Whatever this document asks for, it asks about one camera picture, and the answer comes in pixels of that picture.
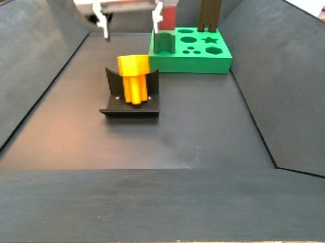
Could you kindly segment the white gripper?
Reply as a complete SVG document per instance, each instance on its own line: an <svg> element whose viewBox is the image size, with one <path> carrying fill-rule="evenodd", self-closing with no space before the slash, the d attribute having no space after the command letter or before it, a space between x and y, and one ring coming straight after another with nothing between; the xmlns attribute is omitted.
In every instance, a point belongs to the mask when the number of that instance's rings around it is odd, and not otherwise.
<svg viewBox="0 0 325 243"><path fill-rule="evenodd" d="M159 32L159 22L163 20L163 7L177 6L179 0L72 0L74 4L83 14L94 12L98 23L97 26L103 29L103 36L107 41L111 40L109 31L109 19L105 13L153 10L154 32Z"/></svg>

